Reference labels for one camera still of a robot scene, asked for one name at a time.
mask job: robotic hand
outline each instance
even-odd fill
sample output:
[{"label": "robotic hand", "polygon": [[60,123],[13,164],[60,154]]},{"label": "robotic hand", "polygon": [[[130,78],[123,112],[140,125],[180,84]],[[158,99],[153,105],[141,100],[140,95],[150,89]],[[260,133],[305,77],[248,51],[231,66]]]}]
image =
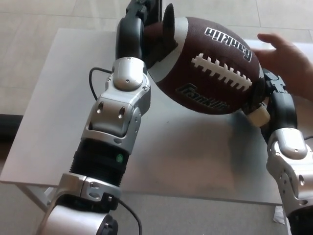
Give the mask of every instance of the robotic hand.
[{"label": "robotic hand", "polygon": [[[132,0],[118,26],[116,61],[105,91],[96,98],[69,173],[63,174],[37,235],[116,235],[109,212],[141,117],[150,108],[150,81],[143,62],[143,27],[161,21],[161,0]],[[297,115],[284,82],[263,70],[270,122],[261,128],[268,144],[267,169],[276,180],[292,235],[313,234],[313,152],[297,130]],[[142,228],[139,219],[139,234]]]}]

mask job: floor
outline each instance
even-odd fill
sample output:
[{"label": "floor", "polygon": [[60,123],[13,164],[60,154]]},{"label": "floor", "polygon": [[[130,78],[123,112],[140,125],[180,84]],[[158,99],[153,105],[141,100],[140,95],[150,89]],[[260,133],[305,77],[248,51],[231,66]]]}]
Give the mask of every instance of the floor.
[{"label": "floor", "polygon": [[[313,42],[311,0],[164,0],[163,5],[170,2],[176,16],[216,21],[245,39],[277,32],[294,42]],[[115,30],[128,3],[0,0],[0,113],[25,112],[58,28]],[[8,150],[0,146],[0,171]],[[286,234],[273,223],[270,206],[137,195],[124,199],[141,215],[145,234]],[[32,235],[43,216],[15,186],[0,185],[0,208],[0,235]],[[137,233],[129,214],[114,214],[124,221],[120,234]]]}]

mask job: human hand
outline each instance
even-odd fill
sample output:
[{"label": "human hand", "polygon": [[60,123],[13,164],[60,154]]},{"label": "human hand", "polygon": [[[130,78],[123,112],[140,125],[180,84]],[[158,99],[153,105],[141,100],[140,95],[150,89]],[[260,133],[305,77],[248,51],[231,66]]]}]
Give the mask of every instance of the human hand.
[{"label": "human hand", "polygon": [[306,86],[313,79],[313,65],[293,43],[277,34],[258,34],[259,40],[270,43],[274,49],[252,49],[261,66],[281,76],[288,92],[304,97]]}]

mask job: brown football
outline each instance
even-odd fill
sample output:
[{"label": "brown football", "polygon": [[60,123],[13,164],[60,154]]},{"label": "brown football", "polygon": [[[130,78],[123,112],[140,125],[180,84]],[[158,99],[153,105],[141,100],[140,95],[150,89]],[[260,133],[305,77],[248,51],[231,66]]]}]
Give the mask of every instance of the brown football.
[{"label": "brown football", "polygon": [[[260,65],[246,42],[226,27],[194,17],[175,18],[176,48],[148,72],[177,103],[219,115],[242,108],[259,79]],[[149,47],[163,37],[163,22],[144,29]]]}]

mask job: white table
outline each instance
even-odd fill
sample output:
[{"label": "white table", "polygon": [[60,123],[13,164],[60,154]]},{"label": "white table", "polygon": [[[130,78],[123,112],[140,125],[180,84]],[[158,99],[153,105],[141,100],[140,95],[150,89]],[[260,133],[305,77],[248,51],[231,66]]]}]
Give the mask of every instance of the white table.
[{"label": "white table", "polygon": [[[269,47],[259,41],[247,43]],[[313,61],[313,45],[297,45]],[[94,103],[89,70],[111,69],[114,52],[114,32],[60,29],[56,35],[0,177],[3,183],[16,184],[43,210],[51,189],[70,168]],[[95,73],[97,94],[103,91],[106,77]],[[298,98],[295,104],[299,129],[305,136],[312,134],[313,105]],[[152,82],[151,107],[143,116],[121,188],[280,205],[266,161],[260,130],[242,113],[209,116],[190,111]]]}]

